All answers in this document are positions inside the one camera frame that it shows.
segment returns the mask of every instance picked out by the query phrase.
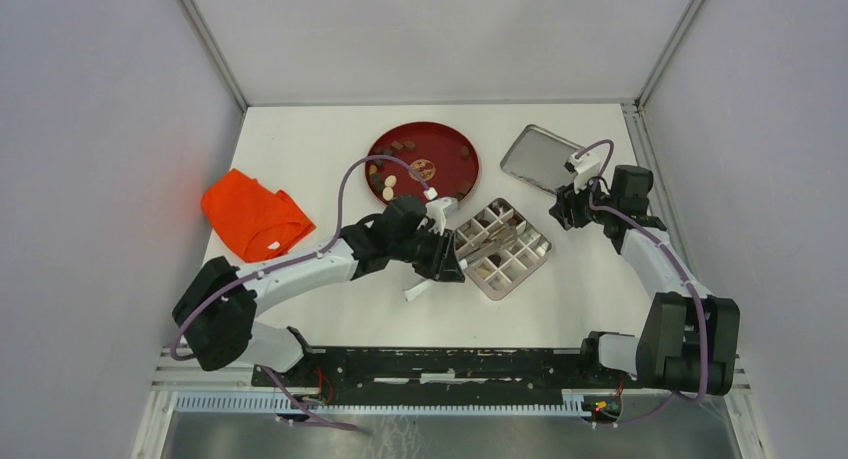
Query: folded orange cloth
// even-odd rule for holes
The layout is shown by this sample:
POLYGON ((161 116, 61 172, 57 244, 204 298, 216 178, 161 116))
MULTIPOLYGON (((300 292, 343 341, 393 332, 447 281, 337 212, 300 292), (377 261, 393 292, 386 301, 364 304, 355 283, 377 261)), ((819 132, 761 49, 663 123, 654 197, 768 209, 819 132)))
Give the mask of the folded orange cloth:
POLYGON ((288 194, 272 194, 238 169, 210 187, 200 205, 224 244, 245 262, 283 255, 315 230, 288 194))

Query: tabletop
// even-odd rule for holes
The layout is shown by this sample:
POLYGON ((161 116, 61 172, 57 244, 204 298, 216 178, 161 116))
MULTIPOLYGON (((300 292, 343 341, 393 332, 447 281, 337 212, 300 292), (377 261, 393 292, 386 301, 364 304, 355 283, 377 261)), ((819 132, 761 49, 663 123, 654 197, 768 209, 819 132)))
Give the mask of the tabletop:
MULTIPOLYGON (((315 345, 399 347, 579 347, 593 330, 640 334, 650 299, 636 274, 592 224, 564 231, 548 215, 553 196, 500 170, 528 124, 578 144, 611 139, 613 166, 635 164, 621 108, 615 104, 253 107, 247 112, 232 167, 271 191, 286 191, 317 229, 292 252, 333 233, 342 174, 384 132, 432 121, 463 133, 477 150, 479 183, 448 223, 456 227, 503 197, 552 243, 549 260, 502 301, 470 280, 437 284, 413 302, 403 288, 416 280, 407 264, 333 284, 284 302, 259 317, 294 326, 315 345)), ((361 173, 348 181, 344 224, 380 212, 361 173)), ((205 260, 238 259, 213 231, 205 260)))

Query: white wall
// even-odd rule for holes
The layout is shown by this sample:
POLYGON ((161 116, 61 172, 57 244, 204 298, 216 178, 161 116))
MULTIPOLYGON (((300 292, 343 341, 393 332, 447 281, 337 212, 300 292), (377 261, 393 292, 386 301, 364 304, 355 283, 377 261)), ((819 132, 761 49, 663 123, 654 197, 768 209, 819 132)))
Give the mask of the white wall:
POLYGON ((845 457, 848 0, 708 0, 647 107, 778 457, 845 457))
POLYGON ((195 0, 249 103, 633 98, 689 0, 195 0))
POLYGON ((175 0, 0 0, 0 457, 127 455, 239 120, 175 0))

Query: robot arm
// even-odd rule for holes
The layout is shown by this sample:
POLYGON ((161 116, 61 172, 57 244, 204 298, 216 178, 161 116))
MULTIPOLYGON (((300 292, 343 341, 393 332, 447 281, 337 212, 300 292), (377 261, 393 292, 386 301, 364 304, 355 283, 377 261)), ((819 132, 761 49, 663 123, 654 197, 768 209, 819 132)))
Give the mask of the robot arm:
POLYGON ((705 312, 706 392, 726 394, 732 385, 736 359, 739 331, 736 303, 716 298, 694 278, 674 252, 665 225, 649 215, 651 171, 618 166, 612 186, 604 193, 598 178, 600 161, 591 153, 576 156, 566 163, 566 169, 576 174, 575 180, 557 189, 556 204, 550 215, 566 230, 591 222, 603 225, 604 235, 653 298, 640 337, 592 333, 584 341, 584 349, 596 350, 601 365, 636 375, 646 387, 698 391, 700 325, 691 287, 705 312))
POLYGON ((414 197, 400 196, 383 213, 342 228, 330 249, 324 250, 328 240, 311 250, 241 266, 214 258, 201 268, 172 316, 182 325, 229 284, 232 287, 186 329, 186 341, 200 367, 212 371, 238 360, 288 371, 308 346, 296 329, 277 329, 255 322, 256 317, 306 291, 381 271, 390 260, 412 264, 427 279, 463 282, 454 232, 444 229, 444 214, 455 206, 450 198, 425 206, 414 197))

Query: round red tray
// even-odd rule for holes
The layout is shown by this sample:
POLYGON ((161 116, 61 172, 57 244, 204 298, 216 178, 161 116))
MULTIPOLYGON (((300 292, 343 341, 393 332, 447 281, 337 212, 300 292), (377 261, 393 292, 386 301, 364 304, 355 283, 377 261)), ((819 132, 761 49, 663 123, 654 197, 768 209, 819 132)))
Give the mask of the round red tray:
MULTIPOLYGON (((480 175, 480 159, 471 142, 456 129, 435 122, 412 122, 398 126, 382 136, 371 146, 369 155, 385 154, 391 150, 392 155, 412 166, 424 177, 431 187, 435 187, 439 197, 453 196, 462 202, 480 175), (415 144, 415 150, 410 151, 406 143, 415 144), (393 144, 404 146, 398 150, 393 144), (468 154, 463 155, 463 147, 468 154)), ((365 165, 365 181, 371 192, 383 204, 383 189, 372 184, 369 169, 373 162, 365 165)), ((403 166, 392 161, 383 161, 378 167, 377 174, 383 180, 393 175, 397 184, 393 187, 395 197, 410 194, 427 202, 421 189, 421 184, 403 166)))

